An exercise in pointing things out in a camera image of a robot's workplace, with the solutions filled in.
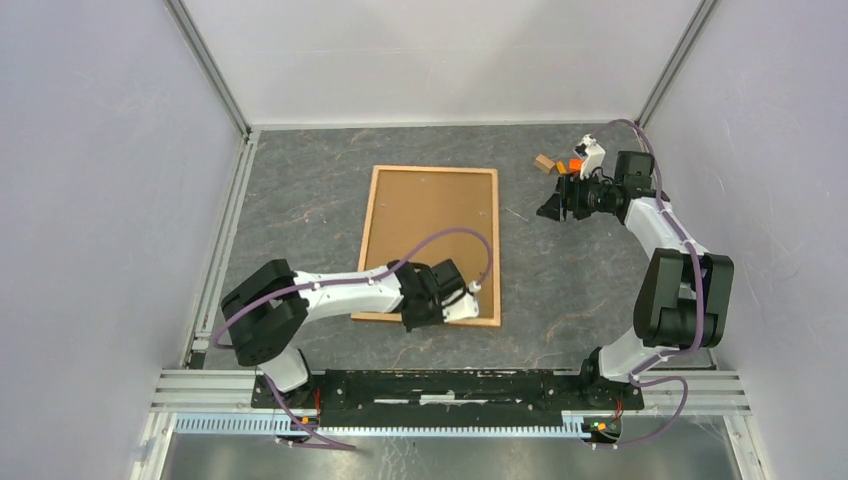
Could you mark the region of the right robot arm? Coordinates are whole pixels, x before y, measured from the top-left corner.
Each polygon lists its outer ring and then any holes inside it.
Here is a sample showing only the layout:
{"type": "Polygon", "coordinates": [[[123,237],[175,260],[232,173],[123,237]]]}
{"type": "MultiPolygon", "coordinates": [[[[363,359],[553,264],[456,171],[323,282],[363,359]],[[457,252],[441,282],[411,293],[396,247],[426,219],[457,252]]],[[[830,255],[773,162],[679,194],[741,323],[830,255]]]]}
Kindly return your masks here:
{"type": "Polygon", "coordinates": [[[608,213],[630,231],[649,258],[632,326],[595,349],[581,367],[580,400],[602,408],[631,382],[672,357],[717,346],[724,337],[734,263],[695,241],[675,216],[653,176],[652,154],[619,152],[613,175],[587,159],[559,162],[554,193],[538,208],[563,222],[608,213]]]}

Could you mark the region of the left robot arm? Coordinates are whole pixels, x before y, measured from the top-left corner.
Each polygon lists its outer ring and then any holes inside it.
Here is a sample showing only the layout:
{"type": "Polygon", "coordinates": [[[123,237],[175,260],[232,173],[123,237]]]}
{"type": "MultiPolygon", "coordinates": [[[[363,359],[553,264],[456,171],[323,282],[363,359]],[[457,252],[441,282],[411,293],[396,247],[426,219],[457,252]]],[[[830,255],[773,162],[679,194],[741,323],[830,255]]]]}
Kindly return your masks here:
{"type": "Polygon", "coordinates": [[[442,325],[476,317],[479,290],[452,260],[434,266],[394,260],[367,271],[316,274],[277,259],[224,296],[224,323],[213,341],[233,351],[239,366],[270,372],[278,397],[297,408],[314,394],[305,358],[291,344],[302,326],[354,313],[397,314],[408,331],[442,325]]]}

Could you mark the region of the wooden picture frame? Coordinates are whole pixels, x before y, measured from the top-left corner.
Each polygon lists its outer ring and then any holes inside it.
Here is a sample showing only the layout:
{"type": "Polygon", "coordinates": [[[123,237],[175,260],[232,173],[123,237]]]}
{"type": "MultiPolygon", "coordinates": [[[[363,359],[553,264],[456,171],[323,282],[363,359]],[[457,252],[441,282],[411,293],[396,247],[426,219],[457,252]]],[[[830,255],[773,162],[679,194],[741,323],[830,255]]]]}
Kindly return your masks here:
{"type": "Polygon", "coordinates": [[[480,313],[457,326],[502,324],[498,172],[491,168],[377,165],[373,168],[358,269],[404,257],[430,235],[472,229],[488,242],[493,264],[477,294],[480,313]]]}

